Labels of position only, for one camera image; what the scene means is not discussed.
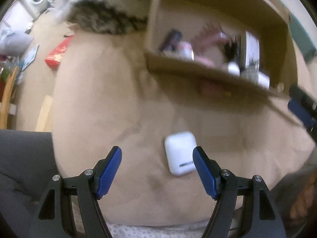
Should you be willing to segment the white charger adapter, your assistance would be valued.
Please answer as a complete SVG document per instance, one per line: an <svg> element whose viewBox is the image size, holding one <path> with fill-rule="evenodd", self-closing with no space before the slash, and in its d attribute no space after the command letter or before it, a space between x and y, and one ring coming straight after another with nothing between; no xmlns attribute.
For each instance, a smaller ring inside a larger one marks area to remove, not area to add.
<svg viewBox="0 0 317 238"><path fill-rule="evenodd" d="M266 74L256 69L245 69L241 75L244 79L247 79L254 84L261 86L262 88L269 89L270 78Z"/></svg>

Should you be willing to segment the white remote control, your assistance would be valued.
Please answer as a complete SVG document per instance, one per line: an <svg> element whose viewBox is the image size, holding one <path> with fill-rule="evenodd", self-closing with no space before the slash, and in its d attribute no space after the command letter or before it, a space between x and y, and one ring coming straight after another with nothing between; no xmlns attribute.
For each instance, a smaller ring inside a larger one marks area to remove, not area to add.
<svg viewBox="0 0 317 238"><path fill-rule="evenodd" d="M241 36L240 65L243 70L258 68L260 65L260 41L252 33L245 31Z"/></svg>

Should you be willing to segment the small white bottle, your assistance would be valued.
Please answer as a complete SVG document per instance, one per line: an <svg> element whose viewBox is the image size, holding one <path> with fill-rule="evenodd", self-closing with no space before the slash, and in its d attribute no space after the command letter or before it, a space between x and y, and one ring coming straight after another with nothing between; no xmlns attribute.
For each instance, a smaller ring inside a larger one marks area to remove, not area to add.
<svg viewBox="0 0 317 238"><path fill-rule="evenodd" d="M228 63L227 70L232 75L240 76L240 67L234 61Z"/></svg>

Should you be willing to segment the white earbuds case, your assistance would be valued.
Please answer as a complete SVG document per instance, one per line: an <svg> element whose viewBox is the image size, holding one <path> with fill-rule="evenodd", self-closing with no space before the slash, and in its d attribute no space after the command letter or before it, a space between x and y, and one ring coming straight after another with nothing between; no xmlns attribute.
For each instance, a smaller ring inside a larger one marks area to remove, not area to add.
<svg viewBox="0 0 317 238"><path fill-rule="evenodd" d="M191 132L180 132L167 136L164 141L168 167L172 175L182 176L193 172L193 150L197 146Z"/></svg>

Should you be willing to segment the pink heart-shaped case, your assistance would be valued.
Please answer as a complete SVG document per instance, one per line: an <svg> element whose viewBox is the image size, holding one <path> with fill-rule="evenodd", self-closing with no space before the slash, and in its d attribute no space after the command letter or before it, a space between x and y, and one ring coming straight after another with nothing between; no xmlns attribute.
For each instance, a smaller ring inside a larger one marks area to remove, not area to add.
<svg viewBox="0 0 317 238"><path fill-rule="evenodd" d="M206 57L201 57L201 56L196 56L195 57L195 62L198 62L202 65L204 65L205 67L208 67L208 68L213 68L215 67L215 63L209 59L209 58L206 58Z"/></svg>

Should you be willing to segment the white pill bottle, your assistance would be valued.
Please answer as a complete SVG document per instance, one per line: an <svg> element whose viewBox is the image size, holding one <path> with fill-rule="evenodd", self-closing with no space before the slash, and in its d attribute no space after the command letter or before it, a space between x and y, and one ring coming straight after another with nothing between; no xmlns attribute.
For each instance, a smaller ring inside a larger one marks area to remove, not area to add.
<svg viewBox="0 0 317 238"><path fill-rule="evenodd" d="M187 58L189 60L194 60L194 53L193 53L193 50L192 50L192 46L191 46L191 44L189 42L181 41L176 46L176 51L182 57Z"/></svg>

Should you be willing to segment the black rectangular lighter box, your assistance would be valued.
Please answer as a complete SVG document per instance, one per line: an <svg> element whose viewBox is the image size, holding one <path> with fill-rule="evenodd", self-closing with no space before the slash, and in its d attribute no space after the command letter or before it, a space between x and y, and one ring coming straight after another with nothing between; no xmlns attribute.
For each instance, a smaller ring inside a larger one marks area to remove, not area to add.
<svg viewBox="0 0 317 238"><path fill-rule="evenodd" d="M177 29L171 29L163 40L163 43L159 46L159 51L174 51L176 46L183 38L181 31Z"/></svg>

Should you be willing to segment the dark grey trouser leg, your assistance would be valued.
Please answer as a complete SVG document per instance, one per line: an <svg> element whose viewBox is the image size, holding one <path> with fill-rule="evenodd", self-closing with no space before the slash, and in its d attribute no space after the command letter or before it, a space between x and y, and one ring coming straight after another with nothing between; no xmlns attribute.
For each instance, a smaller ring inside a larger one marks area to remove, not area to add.
<svg viewBox="0 0 317 238"><path fill-rule="evenodd" d="M50 132L1 130L1 214L27 237L38 202L58 174Z"/></svg>

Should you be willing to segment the teal cushion with orange stripe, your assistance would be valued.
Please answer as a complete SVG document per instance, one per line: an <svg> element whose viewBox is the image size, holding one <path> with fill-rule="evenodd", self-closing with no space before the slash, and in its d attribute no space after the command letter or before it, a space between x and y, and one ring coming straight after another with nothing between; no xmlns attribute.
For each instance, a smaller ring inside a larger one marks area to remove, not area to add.
<svg viewBox="0 0 317 238"><path fill-rule="evenodd" d="M290 14L289 27L292 38L299 47L305 62L312 61L313 58L316 57L316 46L313 44L307 31L304 29L298 18L292 13Z"/></svg>

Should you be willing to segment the open cardboard box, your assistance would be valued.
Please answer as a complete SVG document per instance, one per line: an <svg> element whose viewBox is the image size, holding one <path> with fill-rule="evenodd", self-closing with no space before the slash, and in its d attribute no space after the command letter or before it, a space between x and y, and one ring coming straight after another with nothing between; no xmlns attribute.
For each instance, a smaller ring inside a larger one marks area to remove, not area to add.
<svg viewBox="0 0 317 238"><path fill-rule="evenodd" d="M202 77L231 84L262 95L284 97L298 82L296 53L289 27L290 13L280 0L152 0L145 46L149 71ZM171 29L191 44L194 60L176 51L159 51ZM228 72L236 62L240 74L241 36L248 31L260 41L260 65L270 78L269 89ZM215 67L195 62L211 59Z"/></svg>

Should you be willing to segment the wooden chair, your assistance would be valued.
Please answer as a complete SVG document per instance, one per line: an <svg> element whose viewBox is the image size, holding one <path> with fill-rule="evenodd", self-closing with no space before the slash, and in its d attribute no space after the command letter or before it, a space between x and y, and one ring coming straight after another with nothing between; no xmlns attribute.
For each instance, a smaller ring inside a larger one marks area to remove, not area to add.
<svg viewBox="0 0 317 238"><path fill-rule="evenodd" d="M5 130L7 128L11 95L12 95L12 90L14 87L18 69L19 69L18 67L14 67L13 72L8 76L8 81L4 88L3 98L1 102L1 117L0 117L1 130Z"/></svg>

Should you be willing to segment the red gift box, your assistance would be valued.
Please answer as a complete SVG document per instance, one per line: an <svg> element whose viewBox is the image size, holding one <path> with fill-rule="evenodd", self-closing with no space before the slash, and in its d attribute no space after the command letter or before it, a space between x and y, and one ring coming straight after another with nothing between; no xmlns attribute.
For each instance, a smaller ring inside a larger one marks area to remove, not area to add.
<svg viewBox="0 0 317 238"><path fill-rule="evenodd" d="M64 38L63 42L53 49L45 58L45 63L51 70L58 70L72 37L73 36L67 36Z"/></svg>

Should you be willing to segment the blue white booklet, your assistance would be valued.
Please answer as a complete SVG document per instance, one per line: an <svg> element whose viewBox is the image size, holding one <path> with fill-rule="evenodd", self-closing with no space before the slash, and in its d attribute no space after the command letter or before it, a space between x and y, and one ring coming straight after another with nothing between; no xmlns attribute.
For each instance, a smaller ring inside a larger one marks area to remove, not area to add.
<svg viewBox="0 0 317 238"><path fill-rule="evenodd" d="M36 46L34 46L25 56L24 58L24 63L23 66L21 68L21 71L24 71L36 58L36 54L39 48L39 44L37 44Z"/></svg>

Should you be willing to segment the grey stuffed bag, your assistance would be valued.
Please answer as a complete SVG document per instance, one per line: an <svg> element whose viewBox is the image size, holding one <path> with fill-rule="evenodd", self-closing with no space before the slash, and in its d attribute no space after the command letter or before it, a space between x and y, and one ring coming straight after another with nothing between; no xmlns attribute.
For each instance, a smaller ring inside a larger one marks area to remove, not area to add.
<svg viewBox="0 0 317 238"><path fill-rule="evenodd" d="M1 31L1 55L18 57L23 54L31 44L33 38L28 34L13 29Z"/></svg>

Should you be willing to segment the fluffy black-white patterned blanket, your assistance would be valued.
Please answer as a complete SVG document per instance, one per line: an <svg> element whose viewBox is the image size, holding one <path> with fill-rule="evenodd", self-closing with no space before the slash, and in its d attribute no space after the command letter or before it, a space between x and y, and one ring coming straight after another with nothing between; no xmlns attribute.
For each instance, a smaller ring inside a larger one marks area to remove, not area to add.
<svg viewBox="0 0 317 238"><path fill-rule="evenodd" d="M125 35L143 31L151 0L54 0L58 23L77 25L88 32Z"/></svg>

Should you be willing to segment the white washing machine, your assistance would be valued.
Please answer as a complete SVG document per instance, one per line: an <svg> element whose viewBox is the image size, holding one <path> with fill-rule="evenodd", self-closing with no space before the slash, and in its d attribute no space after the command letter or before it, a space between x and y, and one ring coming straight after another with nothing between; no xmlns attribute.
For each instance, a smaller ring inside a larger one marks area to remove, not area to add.
<svg viewBox="0 0 317 238"><path fill-rule="evenodd" d="M20 0L20 2L33 20L45 12L49 5L48 0Z"/></svg>

